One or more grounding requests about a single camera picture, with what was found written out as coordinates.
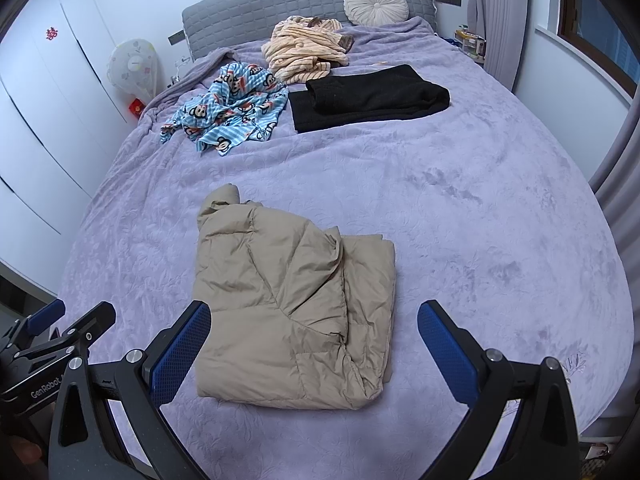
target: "white wardrobe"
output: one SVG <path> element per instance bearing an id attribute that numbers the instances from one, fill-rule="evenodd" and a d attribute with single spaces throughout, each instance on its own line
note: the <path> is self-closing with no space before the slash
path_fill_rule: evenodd
<path id="1" fill-rule="evenodd" d="M 0 43 L 0 264 L 52 296 L 137 123 L 106 79 L 113 47 L 93 0 L 30 0 Z"/>

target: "round white cushion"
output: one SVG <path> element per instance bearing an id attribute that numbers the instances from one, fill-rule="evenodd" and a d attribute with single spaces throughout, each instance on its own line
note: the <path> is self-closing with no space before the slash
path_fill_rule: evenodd
<path id="1" fill-rule="evenodd" d="M 344 12 L 353 25 L 377 27 L 404 22 L 409 5 L 406 0 L 344 0 Z"/>

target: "beige puffer jacket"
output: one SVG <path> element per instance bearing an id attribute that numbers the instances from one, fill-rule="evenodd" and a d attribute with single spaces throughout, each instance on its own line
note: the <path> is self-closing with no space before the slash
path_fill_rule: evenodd
<path id="1" fill-rule="evenodd" d="M 355 410 L 380 394 L 396 282 L 390 241 L 241 204 L 231 184 L 207 196 L 198 227 L 193 297 L 211 309 L 196 359 L 200 396 Z"/>

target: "bedsheet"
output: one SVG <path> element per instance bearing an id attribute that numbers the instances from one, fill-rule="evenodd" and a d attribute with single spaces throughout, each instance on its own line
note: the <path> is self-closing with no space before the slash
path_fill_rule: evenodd
<path id="1" fill-rule="evenodd" d="M 437 299 L 485 348 L 540 362 L 558 357 L 578 429 L 602 412 L 626 373 L 633 320 L 612 236 L 580 171 L 542 123 L 421 18 L 352 27 L 350 65 L 335 74 L 409 63 L 449 89 L 447 110 L 411 121 L 296 134 L 289 107 L 268 142 L 226 157 L 196 153 L 160 126 L 206 89 L 230 57 L 265 66 L 261 41 L 203 58 L 145 110 L 82 222 L 60 290 L 66 327 L 101 300 L 117 319 L 91 361 L 144 348 L 191 299 L 196 214 L 233 182 L 242 200 L 396 245 L 396 307 L 382 395 L 356 412 L 259 408 L 198 398 L 193 369 L 162 412 L 213 479 L 415 479 L 465 414 L 416 327 Z M 495 461 L 510 402 L 477 473 Z M 119 406 L 123 438 L 142 455 Z"/>

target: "gray curtain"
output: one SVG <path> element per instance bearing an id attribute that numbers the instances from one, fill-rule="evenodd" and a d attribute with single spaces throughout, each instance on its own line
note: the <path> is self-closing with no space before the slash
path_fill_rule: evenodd
<path id="1" fill-rule="evenodd" d="M 520 64 L 528 0 L 469 0 L 470 30 L 486 40 L 484 69 L 509 90 Z"/>
<path id="2" fill-rule="evenodd" d="M 640 388 L 640 91 L 609 153 L 589 184 L 609 223 L 625 267 L 634 310 L 636 339 L 631 365 L 618 394 L 585 434 L 621 435 L 637 410 Z"/>

